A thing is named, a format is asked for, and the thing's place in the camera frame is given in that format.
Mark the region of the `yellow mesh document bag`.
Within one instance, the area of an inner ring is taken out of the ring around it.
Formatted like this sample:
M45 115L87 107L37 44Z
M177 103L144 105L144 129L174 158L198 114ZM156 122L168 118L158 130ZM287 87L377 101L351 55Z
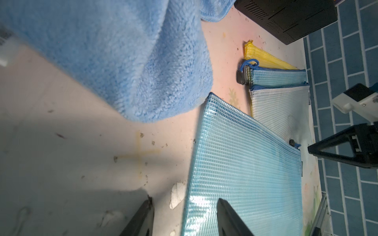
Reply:
M244 59L256 59L260 67L264 68L297 70L296 67L255 46L252 40L244 45Z

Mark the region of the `light blue mesh document bag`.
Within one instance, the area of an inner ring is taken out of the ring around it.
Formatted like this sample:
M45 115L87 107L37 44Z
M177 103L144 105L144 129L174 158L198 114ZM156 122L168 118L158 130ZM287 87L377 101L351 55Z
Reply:
M257 59L243 60L236 72L237 83L267 88L296 87L307 84L305 70L265 68Z

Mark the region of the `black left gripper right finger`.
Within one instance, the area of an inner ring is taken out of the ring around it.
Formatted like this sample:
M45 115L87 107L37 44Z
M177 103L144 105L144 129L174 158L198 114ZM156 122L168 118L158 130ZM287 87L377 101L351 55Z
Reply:
M228 201L219 198L217 222L220 236L254 236Z

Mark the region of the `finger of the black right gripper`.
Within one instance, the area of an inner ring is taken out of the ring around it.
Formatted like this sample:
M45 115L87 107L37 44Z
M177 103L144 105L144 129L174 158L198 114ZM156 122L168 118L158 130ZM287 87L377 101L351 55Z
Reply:
M365 169L378 168L378 123L358 124L308 147L314 156Z

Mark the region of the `blue microfiber cloth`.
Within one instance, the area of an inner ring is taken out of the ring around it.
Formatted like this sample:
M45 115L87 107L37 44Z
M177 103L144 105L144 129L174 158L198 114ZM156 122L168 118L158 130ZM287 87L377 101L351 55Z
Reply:
M1 1L1 25L127 120L193 110L211 91L202 21L233 1Z

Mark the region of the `clear mesh document bag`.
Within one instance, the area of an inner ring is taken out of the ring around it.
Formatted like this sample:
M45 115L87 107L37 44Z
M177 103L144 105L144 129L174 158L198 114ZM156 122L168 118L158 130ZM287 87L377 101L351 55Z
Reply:
M250 87L252 117L285 142L308 146L311 141L308 83L297 86Z

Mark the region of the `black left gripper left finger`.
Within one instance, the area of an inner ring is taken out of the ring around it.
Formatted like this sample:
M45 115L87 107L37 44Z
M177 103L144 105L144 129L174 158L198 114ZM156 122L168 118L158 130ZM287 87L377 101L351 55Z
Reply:
M153 198L148 196L136 214L132 217L120 236L151 236L153 234L155 206Z

